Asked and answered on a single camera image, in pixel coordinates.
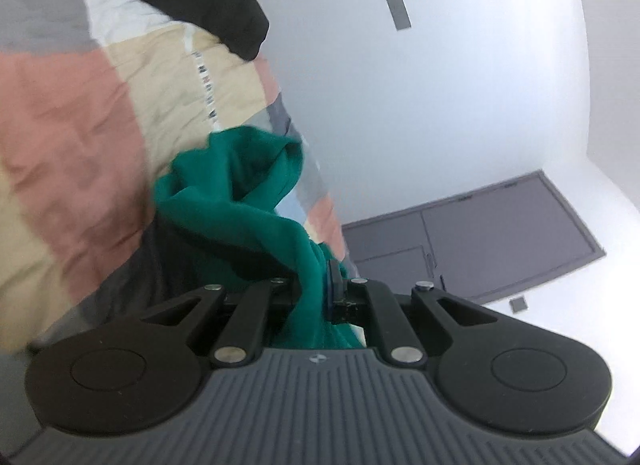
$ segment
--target green cloth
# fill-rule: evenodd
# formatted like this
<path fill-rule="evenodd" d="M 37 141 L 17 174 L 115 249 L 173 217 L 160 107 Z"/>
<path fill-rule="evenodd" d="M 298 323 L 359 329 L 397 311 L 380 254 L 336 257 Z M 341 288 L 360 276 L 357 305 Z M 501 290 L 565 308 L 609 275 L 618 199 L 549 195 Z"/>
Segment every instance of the green cloth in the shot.
<path fill-rule="evenodd" d="M 201 284 L 234 288 L 246 280 L 222 255 L 220 243 L 270 254 L 298 275 L 302 295 L 274 345 L 361 347 L 350 326 L 322 316 L 330 251 L 311 241 L 302 225 L 274 212 L 300 178 L 302 163 L 302 147 L 292 138 L 247 126 L 212 134 L 208 148 L 180 153 L 169 174 L 158 179 L 156 208 L 184 231 Z M 245 259 L 250 271 L 252 261 Z"/>

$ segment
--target patchwork blanket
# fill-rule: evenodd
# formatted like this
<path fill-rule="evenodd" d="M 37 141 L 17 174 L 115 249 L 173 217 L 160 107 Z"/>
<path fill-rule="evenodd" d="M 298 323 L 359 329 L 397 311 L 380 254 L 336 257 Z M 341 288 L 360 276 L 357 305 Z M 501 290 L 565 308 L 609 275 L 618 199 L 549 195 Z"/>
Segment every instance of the patchwork blanket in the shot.
<path fill-rule="evenodd" d="M 139 0 L 0 0 L 0 350 L 181 293 L 152 185 L 240 124 L 300 138 L 262 57 Z M 346 257 L 306 145 L 276 211 Z"/>

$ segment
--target wall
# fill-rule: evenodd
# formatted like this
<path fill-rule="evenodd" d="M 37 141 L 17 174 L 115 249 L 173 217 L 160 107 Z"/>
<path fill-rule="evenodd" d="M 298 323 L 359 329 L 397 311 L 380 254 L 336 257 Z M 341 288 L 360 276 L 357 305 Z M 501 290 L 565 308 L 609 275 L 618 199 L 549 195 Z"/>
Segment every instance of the wall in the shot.
<path fill-rule="evenodd" d="M 640 446 L 640 214 L 586 159 L 544 169 L 607 256 L 527 291 L 529 309 L 515 317 L 584 342 L 604 358 L 613 392 L 597 430 L 631 454 Z M 490 307 L 511 315 L 508 299 Z"/>
<path fill-rule="evenodd" d="M 591 64 L 589 157 L 640 208 L 640 0 L 582 0 Z"/>
<path fill-rule="evenodd" d="M 270 59 L 344 222 L 586 150 L 580 0 L 260 0 Z"/>

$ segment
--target green fabric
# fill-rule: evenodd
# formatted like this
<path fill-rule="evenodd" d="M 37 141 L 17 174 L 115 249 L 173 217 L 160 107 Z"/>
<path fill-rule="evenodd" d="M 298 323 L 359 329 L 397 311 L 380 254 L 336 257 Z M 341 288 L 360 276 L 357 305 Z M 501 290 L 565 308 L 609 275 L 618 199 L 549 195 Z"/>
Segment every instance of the green fabric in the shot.
<path fill-rule="evenodd" d="M 208 148 L 180 153 L 170 173 L 156 182 L 158 214 L 185 231 L 202 284 L 248 284 L 219 249 L 207 250 L 208 241 L 212 248 L 224 243 L 270 254 L 298 275 L 302 296 L 274 345 L 360 347 L 350 326 L 334 326 L 322 316 L 330 251 L 311 241 L 302 225 L 274 212 L 298 181 L 302 163 L 300 143 L 292 138 L 247 126 L 212 134 Z M 187 233 L 197 235 L 198 242 Z"/>

